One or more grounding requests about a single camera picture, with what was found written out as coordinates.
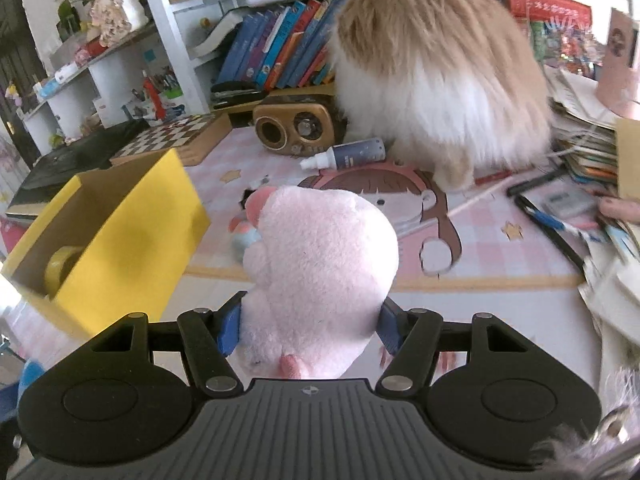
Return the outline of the dark blue glue bottle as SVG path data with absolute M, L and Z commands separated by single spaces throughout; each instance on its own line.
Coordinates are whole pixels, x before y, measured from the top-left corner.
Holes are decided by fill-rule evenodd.
M 372 138 L 332 146 L 325 152 L 299 162 L 303 170 L 344 170 L 384 162 L 386 149 L 381 139 Z

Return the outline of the black keyboard piano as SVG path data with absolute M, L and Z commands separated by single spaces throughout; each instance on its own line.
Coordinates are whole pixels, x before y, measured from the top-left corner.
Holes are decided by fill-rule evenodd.
M 12 198 L 6 216 L 25 226 L 32 223 L 73 176 L 110 168 L 115 154 L 147 128 L 144 119 L 130 120 L 42 156 Z

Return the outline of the yellow tape roll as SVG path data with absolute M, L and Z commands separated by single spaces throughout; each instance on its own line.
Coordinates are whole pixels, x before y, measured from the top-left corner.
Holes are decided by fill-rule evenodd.
M 63 246 L 51 256 L 44 269 L 43 283 L 49 296 L 55 296 L 84 253 L 82 246 Z

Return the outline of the wooden chessboard box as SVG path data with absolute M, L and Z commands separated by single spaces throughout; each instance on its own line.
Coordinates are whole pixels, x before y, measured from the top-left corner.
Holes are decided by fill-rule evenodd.
M 198 166 L 231 130 L 228 114 L 177 119 L 140 132 L 110 162 L 118 166 L 147 154 L 176 150 L 183 166 Z

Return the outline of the row of leaning books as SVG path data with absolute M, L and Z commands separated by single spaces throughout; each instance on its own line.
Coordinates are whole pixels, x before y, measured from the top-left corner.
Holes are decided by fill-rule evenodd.
M 347 0 L 295 0 L 252 10 L 222 40 L 212 96 L 321 86 L 334 79 L 329 36 Z

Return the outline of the red packaged box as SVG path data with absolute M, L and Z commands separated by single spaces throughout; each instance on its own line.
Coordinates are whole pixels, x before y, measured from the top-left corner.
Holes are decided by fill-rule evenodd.
M 531 21 L 572 23 L 589 28 L 592 25 L 590 6 L 574 0 L 501 0 L 514 18 Z

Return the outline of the yellow cardboard box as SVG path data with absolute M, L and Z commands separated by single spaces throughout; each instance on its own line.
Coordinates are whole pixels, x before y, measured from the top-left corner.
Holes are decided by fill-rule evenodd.
M 17 242 L 2 273 L 48 321 L 92 337 L 131 312 L 160 318 L 210 220 L 174 150 L 76 174 Z M 84 253 L 49 296 L 63 246 Z

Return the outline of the fluffy orange white cat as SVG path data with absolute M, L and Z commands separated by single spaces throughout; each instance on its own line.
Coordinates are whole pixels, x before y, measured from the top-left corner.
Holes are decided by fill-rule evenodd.
M 546 78 L 498 0 L 347 0 L 329 55 L 346 141 L 382 139 L 446 192 L 549 151 Z

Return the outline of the wooden retro speaker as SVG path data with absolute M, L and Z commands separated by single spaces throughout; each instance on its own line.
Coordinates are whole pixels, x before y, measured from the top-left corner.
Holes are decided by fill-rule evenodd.
M 344 138 L 344 125 L 330 103 L 265 100 L 253 110 L 260 143 L 280 155 L 311 156 Z

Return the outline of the pink white ceramic ornament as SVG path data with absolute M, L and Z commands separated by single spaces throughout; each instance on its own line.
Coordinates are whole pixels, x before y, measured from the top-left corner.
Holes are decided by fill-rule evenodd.
M 149 24 L 141 0 L 93 0 L 91 24 L 99 29 L 99 43 L 113 47 Z

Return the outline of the brown paper envelope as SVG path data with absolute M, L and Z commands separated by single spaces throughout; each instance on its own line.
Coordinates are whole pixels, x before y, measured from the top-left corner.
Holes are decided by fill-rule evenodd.
M 636 120 L 618 118 L 615 126 L 618 194 L 640 200 L 640 132 Z

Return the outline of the black pen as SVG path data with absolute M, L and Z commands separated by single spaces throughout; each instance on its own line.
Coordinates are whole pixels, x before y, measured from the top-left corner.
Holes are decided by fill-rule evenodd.
M 566 174 L 565 167 L 559 166 L 558 168 L 555 168 L 552 171 L 547 172 L 546 174 L 541 174 L 540 176 L 534 177 L 533 179 L 518 182 L 517 184 L 511 185 L 506 189 L 506 197 L 515 197 L 529 190 L 533 190 L 534 188 L 540 188 L 541 186 L 546 185 L 549 182 L 563 177 L 564 174 Z

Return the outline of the pink plush pig toy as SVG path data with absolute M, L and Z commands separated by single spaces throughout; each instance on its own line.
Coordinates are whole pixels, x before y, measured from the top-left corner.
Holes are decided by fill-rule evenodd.
M 258 188 L 245 204 L 258 241 L 236 352 L 253 378 L 335 379 L 367 347 L 399 268 L 396 232 L 362 196 Z

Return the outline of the pink checked desk mat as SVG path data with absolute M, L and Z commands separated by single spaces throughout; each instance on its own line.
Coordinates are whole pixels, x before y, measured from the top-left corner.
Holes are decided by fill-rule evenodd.
M 296 160 L 268 153 L 250 127 L 233 130 L 188 173 L 212 224 L 165 306 L 165 321 L 198 307 L 215 310 L 250 288 L 228 231 L 242 192 L 263 177 L 273 185 L 304 177 Z M 396 304 L 431 309 L 454 322 L 492 313 L 596 386 L 601 341 L 577 290 L 584 279 L 574 266 L 503 190 L 472 190 L 450 196 L 448 203 L 456 212 L 460 259 L 439 276 L 399 272 L 392 290 Z

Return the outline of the stack of papers and books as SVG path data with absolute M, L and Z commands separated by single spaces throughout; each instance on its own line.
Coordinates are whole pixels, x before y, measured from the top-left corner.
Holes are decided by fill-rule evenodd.
M 597 81 L 548 65 L 544 76 L 553 110 L 551 155 L 576 182 L 616 185 L 615 126 L 620 116 L 597 97 Z

